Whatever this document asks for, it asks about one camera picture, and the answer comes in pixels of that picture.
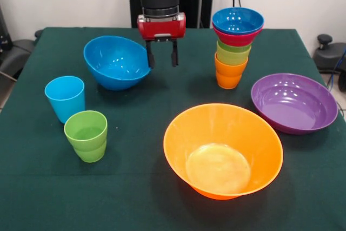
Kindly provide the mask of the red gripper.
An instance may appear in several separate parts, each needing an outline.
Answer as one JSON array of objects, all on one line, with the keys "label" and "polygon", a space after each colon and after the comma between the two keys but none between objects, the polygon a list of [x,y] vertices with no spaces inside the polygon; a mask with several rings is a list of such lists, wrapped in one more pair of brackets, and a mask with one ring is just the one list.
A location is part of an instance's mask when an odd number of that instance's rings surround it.
[{"label": "red gripper", "polygon": [[155,67],[155,58],[151,50],[151,41],[165,37],[170,37],[172,42],[172,66],[178,66],[177,39],[183,38],[186,32],[185,13],[180,12],[176,16],[165,18],[149,18],[144,15],[139,15],[137,18],[137,25],[142,38],[146,40],[149,67],[151,69]]}]

